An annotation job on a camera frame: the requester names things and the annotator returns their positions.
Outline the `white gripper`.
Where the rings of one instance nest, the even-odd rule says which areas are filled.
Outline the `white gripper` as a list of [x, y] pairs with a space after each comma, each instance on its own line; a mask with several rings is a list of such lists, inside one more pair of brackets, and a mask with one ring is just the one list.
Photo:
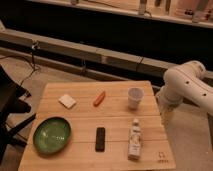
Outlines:
[[155, 95], [161, 109], [162, 124], [167, 125], [173, 117], [173, 108], [181, 104], [181, 96], [169, 87], [162, 87]]

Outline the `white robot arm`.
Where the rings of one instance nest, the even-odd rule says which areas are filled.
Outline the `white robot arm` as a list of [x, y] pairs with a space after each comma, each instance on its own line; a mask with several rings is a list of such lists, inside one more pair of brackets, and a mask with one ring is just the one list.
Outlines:
[[184, 98], [213, 117], [213, 87], [202, 81], [205, 72], [205, 66], [199, 61], [176, 65], [164, 72], [164, 85], [155, 95], [164, 125], [172, 119], [173, 110]]

